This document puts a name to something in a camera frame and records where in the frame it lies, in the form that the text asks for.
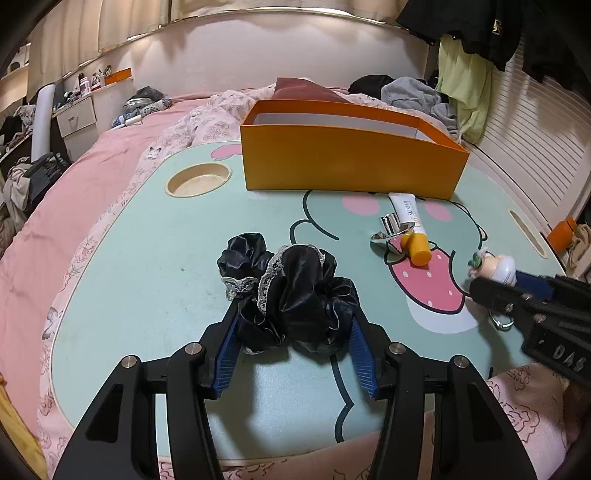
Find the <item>orange cardboard box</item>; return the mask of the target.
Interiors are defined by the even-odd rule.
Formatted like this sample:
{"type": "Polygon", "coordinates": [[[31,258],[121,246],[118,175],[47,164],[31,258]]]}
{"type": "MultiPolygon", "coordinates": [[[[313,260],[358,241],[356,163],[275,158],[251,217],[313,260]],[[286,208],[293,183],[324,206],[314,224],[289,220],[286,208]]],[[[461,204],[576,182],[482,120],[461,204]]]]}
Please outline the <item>orange cardboard box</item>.
{"type": "Polygon", "coordinates": [[[352,103],[259,100],[240,127],[249,190],[449,199],[469,153],[429,122],[352,103]]]}

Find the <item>black hanging jacket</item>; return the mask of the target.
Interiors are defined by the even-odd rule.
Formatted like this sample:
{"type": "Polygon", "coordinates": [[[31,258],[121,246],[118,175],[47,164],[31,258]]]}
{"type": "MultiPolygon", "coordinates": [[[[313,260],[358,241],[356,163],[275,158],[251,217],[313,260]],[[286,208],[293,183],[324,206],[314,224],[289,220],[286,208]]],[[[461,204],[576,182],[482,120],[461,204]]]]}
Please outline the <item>black hanging jacket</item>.
{"type": "Polygon", "coordinates": [[[397,23],[429,44],[459,39],[501,71],[522,46],[524,73],[590,97],[588,1],[413,0],[397,23]]]}

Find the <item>white orange cream tube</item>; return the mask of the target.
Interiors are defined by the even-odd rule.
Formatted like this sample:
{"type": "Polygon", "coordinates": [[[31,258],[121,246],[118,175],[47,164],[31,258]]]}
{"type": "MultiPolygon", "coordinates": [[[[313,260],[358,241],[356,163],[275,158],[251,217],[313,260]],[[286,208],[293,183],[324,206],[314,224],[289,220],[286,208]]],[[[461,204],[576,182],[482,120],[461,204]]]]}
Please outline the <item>white orange cream tube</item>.
{"type": "Polygon", "coordinates": [[[431,247],[415,196],[409,193],[390,193],[389,198],[399,221],[413,224],[413,227],[402,235],[401,247],[414,266],[427,266],[432,258],[431,247]]]}

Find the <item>pink bed sheet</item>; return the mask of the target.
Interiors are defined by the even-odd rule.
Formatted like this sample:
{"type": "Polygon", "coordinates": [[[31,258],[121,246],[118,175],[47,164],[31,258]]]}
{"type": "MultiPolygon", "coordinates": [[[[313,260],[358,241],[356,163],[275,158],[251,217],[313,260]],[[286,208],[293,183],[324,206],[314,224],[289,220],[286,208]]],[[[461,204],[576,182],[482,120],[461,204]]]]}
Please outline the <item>pink bed sheet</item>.
{"type": "Polygon", "coordinates": [[[182,97],[143,122],[108,130],[45,195],[1,259],[1,373],[25,426],[36,429],[42,331],[78,245],[126,188],[142,153],[204,99],[182,97]]]}

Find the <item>orange bottle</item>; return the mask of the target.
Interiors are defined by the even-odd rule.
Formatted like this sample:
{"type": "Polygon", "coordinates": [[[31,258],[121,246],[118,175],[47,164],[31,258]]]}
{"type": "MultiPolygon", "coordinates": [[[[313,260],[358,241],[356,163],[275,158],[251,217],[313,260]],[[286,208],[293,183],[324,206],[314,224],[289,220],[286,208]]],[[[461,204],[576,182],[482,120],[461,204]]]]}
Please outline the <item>orange bottle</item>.
{"type": "Polygon", "coordinates": [[[561,220],[547,235],[547,241],[557,255],[563,255],[572,242],[577,223],[572,217],[561,220]]]}

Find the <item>dark red corduroy pillow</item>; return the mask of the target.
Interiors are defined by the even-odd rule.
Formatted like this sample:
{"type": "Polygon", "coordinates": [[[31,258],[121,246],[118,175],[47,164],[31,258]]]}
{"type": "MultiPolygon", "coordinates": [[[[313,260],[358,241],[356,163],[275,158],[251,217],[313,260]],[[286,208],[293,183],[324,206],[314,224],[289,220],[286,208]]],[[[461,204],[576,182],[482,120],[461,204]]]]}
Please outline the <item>dark red corduroy pillow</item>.
{"type": "Polygon", "coordinates": [[[273,100],[311,100],[348,103],[334,91],[303,78],[280,77],[276,79],[273,100]]]}

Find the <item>white doll keychain figure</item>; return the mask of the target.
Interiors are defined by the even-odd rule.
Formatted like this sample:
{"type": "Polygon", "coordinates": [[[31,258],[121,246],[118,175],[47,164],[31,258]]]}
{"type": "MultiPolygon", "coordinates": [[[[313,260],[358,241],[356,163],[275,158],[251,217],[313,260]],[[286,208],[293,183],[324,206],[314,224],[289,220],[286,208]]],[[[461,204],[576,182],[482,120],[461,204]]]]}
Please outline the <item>white doll keychain figure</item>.
{"type": "Polygon", "coordinates": [[[468,262],[470,279],[483,277],[504,285],[515,286],[517,283],[516,273],[516,262],[513,257],[495,256],[486,250],[475,252],[468,262]]]}

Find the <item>black satin lace scrunchie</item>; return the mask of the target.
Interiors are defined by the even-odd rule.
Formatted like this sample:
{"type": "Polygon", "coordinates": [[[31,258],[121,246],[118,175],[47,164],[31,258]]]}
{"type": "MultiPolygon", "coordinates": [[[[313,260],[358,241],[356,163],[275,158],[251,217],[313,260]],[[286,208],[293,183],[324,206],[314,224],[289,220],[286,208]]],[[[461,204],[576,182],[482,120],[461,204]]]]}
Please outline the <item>black satin lace scrunchie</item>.
{"type": "Polygon", "coordinates": [[[228,240],[217,259],[229,300],[238,301],[238,337],[250,355],[294,344],[332,355],[349,342],[360,299],[335,275],[331,253],[310,244],[273,253],[259,233],[228,240]]]}

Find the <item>white rolled mat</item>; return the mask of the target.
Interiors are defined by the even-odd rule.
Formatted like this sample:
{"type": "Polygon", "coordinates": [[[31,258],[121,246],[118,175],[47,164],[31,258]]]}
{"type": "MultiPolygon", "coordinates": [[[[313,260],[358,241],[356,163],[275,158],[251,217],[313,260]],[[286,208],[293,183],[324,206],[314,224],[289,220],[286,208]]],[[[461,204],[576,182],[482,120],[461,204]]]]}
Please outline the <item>white rolled mat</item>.
{"type": "Polygon", "coordinates": [[[31,161],[50,152],[50,131],[55,85],[48,84],[38,92],[31,140],[31,161]]]}

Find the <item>grey hoodie on bed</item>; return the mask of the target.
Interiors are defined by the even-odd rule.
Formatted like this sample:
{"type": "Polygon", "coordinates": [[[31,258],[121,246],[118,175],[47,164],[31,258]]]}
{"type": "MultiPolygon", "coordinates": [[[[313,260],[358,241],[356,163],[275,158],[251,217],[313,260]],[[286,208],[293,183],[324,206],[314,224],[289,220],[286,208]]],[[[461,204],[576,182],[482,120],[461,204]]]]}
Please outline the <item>grey hoodie on bed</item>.
{"type": "Polygon", "coordinates": [[[424,81],[412,77],[397,78],[382,88],[381,99],[396,108],[428,114],[439,120],[454,139],[459,138],[456,108],[447,96],[424,81]]]}

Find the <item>beige curtain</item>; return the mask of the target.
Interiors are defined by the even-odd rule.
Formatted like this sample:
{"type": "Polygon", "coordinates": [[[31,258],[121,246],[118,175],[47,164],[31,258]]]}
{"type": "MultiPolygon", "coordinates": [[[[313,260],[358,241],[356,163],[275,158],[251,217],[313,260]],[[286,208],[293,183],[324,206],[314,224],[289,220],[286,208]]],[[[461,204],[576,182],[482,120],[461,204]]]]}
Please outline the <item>beige curtain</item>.
{"type": "Polygon", "coordinates": [[[27,97],[100,54],[169,23],[226,11],[259,8],[314,8],[344,11],[356,17],[393,24],[404,1],[266,1],[266,0],[70,0],[61,1],[30,34],[27,97]]]}

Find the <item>silver cup and saucer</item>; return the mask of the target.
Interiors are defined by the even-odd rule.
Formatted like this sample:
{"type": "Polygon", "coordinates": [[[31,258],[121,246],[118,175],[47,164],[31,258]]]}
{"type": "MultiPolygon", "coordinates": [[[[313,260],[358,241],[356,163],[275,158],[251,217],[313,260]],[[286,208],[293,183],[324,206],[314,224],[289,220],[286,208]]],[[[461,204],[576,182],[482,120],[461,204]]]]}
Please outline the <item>silver cup and saucer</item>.
{"type": "Polygon", "coordinates": [[[372,247],[380,247],[393,253],[401,253],[401,249],[394,245],[394,240],[402,240],[406,234],[413,232],[414,221],[401,221],[396,213],[389,213],[381,217],[383,230],[370,238],[372,247]]]}

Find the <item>white bedside drawer cabinet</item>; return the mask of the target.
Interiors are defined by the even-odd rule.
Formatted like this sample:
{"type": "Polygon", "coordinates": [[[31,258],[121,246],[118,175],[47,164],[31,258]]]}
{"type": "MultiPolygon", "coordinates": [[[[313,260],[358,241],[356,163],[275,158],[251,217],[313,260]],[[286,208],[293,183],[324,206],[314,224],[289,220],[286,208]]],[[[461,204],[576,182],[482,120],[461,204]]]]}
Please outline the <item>white bedside drawer cabinet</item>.
{"type": "Polygon", "coordinates": [[[77,160],[103,132],[111,129],[113,120],[122,114],[123,104],[135,91],[130,77],[101,87],[53,114],[71,161],[77,160]]]}

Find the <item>light green hanging garment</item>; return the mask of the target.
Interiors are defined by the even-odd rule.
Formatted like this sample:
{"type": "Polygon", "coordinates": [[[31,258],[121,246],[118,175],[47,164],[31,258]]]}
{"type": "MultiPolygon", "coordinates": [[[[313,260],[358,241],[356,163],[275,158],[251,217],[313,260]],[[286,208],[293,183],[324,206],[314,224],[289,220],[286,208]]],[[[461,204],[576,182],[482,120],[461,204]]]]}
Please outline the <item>light green hanging garment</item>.
{"type": "Polygon", "coordinates": [[[477,54],[466,53],[460,40],[444,35],[438,67],[437,90],[455,105],[460,136],[469,143],[478,143],[491,105],[494,65],[477,54]]]}

